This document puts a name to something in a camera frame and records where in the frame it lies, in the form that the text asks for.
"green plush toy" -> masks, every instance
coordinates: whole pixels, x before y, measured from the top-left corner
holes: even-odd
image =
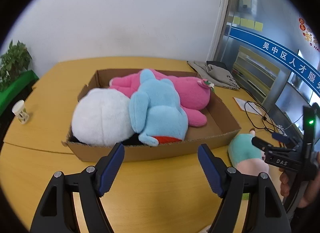
[[[263,160],[264,153],[251,143],[255,130],[249,134],[238,134],[228,147],[232,166],[242,174],[258,176],[259,173],[269,173],[269,165]]]

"plush toy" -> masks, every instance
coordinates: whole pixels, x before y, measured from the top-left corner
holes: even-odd
[[[151,70],[144,69],[140,84],[129,104],[131,125],[140,133],[139,140],[149,146],[182,141],[188,129],[188,117],[172,81],[157,80]]]
[[[209,103],[210,84],[204,79],[196,77],[174,77],[166,76],[154,69],[150,69],[156,79],[170,79],[179,94],[180,104],[188,116],[190,126],[204,126],[207,123],[207,118],[199,110],[204,109]],[[138,90],[140,86],[141,71],[121,78],[113,78],[110,81],[110,88],[114,88],[127,97]]]
[[[113,146],[130,138],[134,131],[129,117],[130,99],[108,88],[94,88],[76,106],[71,130],[82,143]]]
[[[238,134],[230,142],[228,153],[233,167],[239,172],[258,176],[261,172],[269,173],[269,165],[262,159],[264,152],[251,143],[254,136],[254,129],[249,134]]]

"gray cloth bag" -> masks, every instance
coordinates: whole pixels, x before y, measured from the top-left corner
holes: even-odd
[[[207,65],[202,61],[187,61],[187,63],[199,73],[201,78],[205,78],[215,86],[238,90],[240,87],[226,69],[214,65]]]

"paper cup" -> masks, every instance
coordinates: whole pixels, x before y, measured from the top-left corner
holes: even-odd
[[[26,123],[29,119],[29,115],[26,111],[23,100],[19,100],[17,103],[15,103],[12,108],[12,112],[16,115],[16,117],[22,124]]]

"potted plant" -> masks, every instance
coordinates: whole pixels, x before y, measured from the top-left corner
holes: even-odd
[[[18,41],[16,45],[12,45],[11,41],[8,51],[0,59],[0,91],[3,91],[24,69],[28,70],[32,58],[24,43]]]

